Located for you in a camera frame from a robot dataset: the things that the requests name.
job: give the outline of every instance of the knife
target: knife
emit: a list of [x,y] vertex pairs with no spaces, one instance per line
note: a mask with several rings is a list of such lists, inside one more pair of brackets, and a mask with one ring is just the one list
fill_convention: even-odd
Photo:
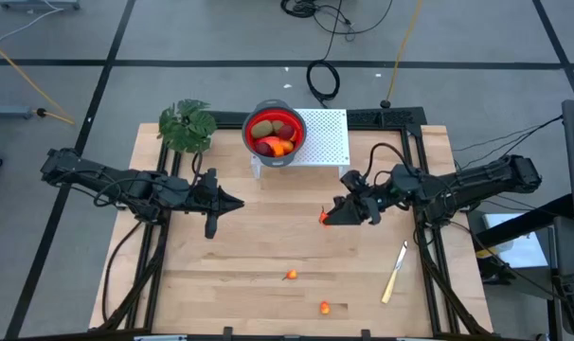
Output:
[[397,273],[399,269],[401,269],[401,265],[403,265],[404,254],[407,252],[407,241],[403,242],[403,247],[401,247],[401,252],[399,253],[399,257],[397,258],[397,263],[394,264],[394,270],[390,275],[390,280],[388,281],[388,285],[384,290],[384,294],[382,295],[382,303],[386,304],[390,300],[392,296],[392,289],[394,289],[394,282],[397,280]]

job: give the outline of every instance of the wooden knife handle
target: wooden knife handle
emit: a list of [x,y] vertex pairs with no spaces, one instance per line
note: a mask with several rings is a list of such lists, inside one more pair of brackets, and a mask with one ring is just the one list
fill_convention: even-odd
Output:
[[384,304],[388,303],[390,297],[392,296],[392,289],[394,289],[394,282],[397,280],[398,271],[399,271],[398,269],[395,269],[392,272],[392,275],[390,275],[390,280],[388,281],[388,285],[386,286],[384,294],[382,295],[382,303]]

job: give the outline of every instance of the white cable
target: white cable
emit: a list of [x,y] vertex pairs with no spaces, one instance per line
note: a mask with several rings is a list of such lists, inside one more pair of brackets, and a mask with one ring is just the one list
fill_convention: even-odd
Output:
[[27,28],[33,26],[33,25],[36,24],[39,20],[45,18],[47,15],[50,15],[50,14],[53,14],[53,13],[57,13],[57,12],[63,10],[63,9],[58,9],[57,7],[55,7],[55,6],[51,5],[51,4],[49,4],[49,1],[48,1],[48,0],[43,0],[43,2],[45,2],[45,3],[46,3],[51,9],[53,9],[53,10],[50,11],[50,12],[47,12],[47,13],[41,15],[41,16],[39,16],[39,17],[36,18],[36,19],[34,19],[34,20],[31,21],[30,24],[28,24],[28,25],[22,26],[22,27],[20,27],[20,28],[17,28],[17,29],[15,29],[15,30],[11,31],[10,33],[7,33],[7,34],[2,35],[2,36],[0,37],[0,42],[1,42],[2,40],[4,40],[5,38],[7,38],[7,37],[9,37],[9,36],[11,36],[11,35],[13,35],[13,34],[15,34],[15,33],[18,33],[18,32],[20,32],[20,31],[22,31],[22,30],[24,30],[24,29],[27,29]]

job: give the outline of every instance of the kiwi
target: kiwi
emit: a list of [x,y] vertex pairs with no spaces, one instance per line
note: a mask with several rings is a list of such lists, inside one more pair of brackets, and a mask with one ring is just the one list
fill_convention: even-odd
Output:
[[279,121],[279,120],[274,120],[272,121],[272,128],[275,131],[275,134],[278,134],[278,130],[280,129],[280,127],[282,127],[285,123],[283,123],[283,121]]
[[278,130],[278,138],[289,140],[296,133],[296,129],[290,125],[284,125]]
[[253,138],[262,138],[270,135],[273,131],[272,123],[266,119],[251,127],[251,136]]

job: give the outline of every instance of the yellow cable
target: yellow cable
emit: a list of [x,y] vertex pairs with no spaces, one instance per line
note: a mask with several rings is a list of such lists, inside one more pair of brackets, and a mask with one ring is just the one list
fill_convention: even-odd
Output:
[[22,69],[21,69],[18,65],[16,65],[16,64],[11,60],[11,58],[8,57],[7,54],[5,54],[5,52],[3,52],[1,49],[0,49],[0,55],[1,55],[3,58],[5,58],[5,60],[9,63],[9,65],[13,66],[13,68],[15,69],[15,71],[17,71],[17,72],[22,76],[22,78],[24,78],[24,79],[28,82],[28,84],[30,84],[30,85],[34,88],[34,90],[36,90],[39,94],[41,94],[41,96],[43,96],[45,99],[47,99],[47,101],[48,101],[49,103],[51,103],[54,107],[56,107],[58,110],[60,110],[60,112],[61,112],[64,116],[69,117],[70,120],[74,121],[74,118],[73,118],[72,116],[70,116],[69,114],[67,114],[66,111],[62,108],[62,106],[61,106],[60,104],[58,104],[55,100],[51,99],[51,98],[45,93],[45,91],[41,90],[41,89],[37,86],[37,84],[35,84],[34,81],[32,81],[32,80],[28,77],[28,75],[27,75],[24,71],[22,71]]
[[420,14],[420,8],[422,7],[422,0],[418,0],[418,4],[416,5],[416,10],[413,12],[413,17],[411,17],[411,22],[409,23],[409,28],[404,35],[403,42],[401,43],[401,48],[399,48],[399,53],[397,54],[397,60],[394,63],[394,69],[392,71],[392,79],[390,80],[390,88],[388,89],[388,95],[386,96],[386,100],[390,100],[390,96],[392,95],[392,89],[394,89],[394,81],[397,79],[397,72],[399,71],[399,62],[401,61],[401,57],[403,56],[404,47],[407,45],[407,40],[409,40],[409,35],[413,31],[413,27],[416,25],[416,21],[418,20],[418,14]]
[[54,118],[56,118],[56,119],[62,120],[62,121],[64,121],[64,122],[66,122],[66,123],[75,125],[75,122],[71,121],[71,120],[68,119],[68,118],[64,118],[64,117],[61,117],[60,115],[56,115],[56,114],[49,113],[49,112],[43,112],[43,113],[44,113],[45,115],[47,115],[47,116],[51,116],[51,117],[54,117]]

